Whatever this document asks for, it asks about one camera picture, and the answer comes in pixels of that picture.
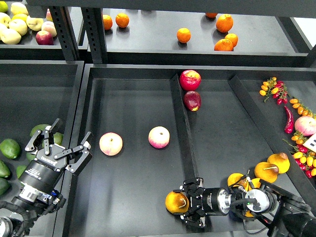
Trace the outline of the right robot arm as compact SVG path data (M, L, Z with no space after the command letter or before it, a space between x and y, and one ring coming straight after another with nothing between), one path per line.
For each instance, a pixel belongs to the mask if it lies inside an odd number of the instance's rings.
M272 183L259 179L255 187L245 174L227 189L205 188L202 178L188 179L179 189L175 215L188 226L203 228L207 216L226 216L232 212L244 221L258 220L269 237L314 237L316 219L311 207L298 197Z

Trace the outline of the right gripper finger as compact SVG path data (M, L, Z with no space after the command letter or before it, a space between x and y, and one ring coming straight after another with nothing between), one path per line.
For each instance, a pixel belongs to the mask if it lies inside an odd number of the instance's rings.
M183 193L187 197L199 198L204 192L203 178L196 177L183 181L179 189L173 190L176 193Z
M205 223L205 211L202 206L193 206L185 213L175 213L175 216L179 216L180 220L187 226L204 228Z

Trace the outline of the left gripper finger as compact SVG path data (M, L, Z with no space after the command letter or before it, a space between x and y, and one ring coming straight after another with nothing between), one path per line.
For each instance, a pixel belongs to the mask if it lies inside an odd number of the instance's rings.
M53 158L55 160L60 160L62 158L68 157L69 160L71 160L73 159L71 158L71 156L75 156L75 157L79 156L79 159L76 162L69 164L69 162L67 161L66 166L64 167L73 175L78 176L92 158L92 154L89 151L91 148L91 145L89 143L89 140L91 137L93 137L93 134L92 132L89 131L86 133L83 140L78 146L74 148L69 148L60 153L57 153L56 155L53 156Z
M30 138L29 142L27 143L25 147L25 151L36 154L40 149L44 149L44 154L49 155L50 154L50 148L53 145L50 145L50 142L53 142L53 134L56 132L59 132L59 128L62 125L62 121L60 118L57 118L55 122L51 125L51 128L46 128L44 132L41 130L38 130L35 132L33 137Z

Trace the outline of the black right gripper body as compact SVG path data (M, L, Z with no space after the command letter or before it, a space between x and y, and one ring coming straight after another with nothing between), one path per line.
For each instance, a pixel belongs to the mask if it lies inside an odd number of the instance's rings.
M229 213L231 195L224 188L198 187L189 191L189 216L225 216Z

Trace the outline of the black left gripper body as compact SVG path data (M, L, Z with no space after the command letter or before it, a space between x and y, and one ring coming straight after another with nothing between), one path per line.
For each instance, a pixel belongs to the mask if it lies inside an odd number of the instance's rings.
M20 176L20 182L42 193L52 193L68 164L68 154L67 149L58 145L49 146L49 154L40 149Z

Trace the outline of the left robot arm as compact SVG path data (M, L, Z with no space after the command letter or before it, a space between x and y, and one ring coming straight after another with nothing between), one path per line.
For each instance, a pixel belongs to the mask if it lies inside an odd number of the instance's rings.
M57 118L52 125L36 130L26 145L25 151L35 158L19 177L22 189L12 201L0 203L2 209L18 214L22 219L2 217L2 237L24 237L39 217L62 208L66 199L55 189L57 183L66 170L79 175L91 160L89 139L92 133L86 133L79 145L65 148L54 142L54 134L61 125Z

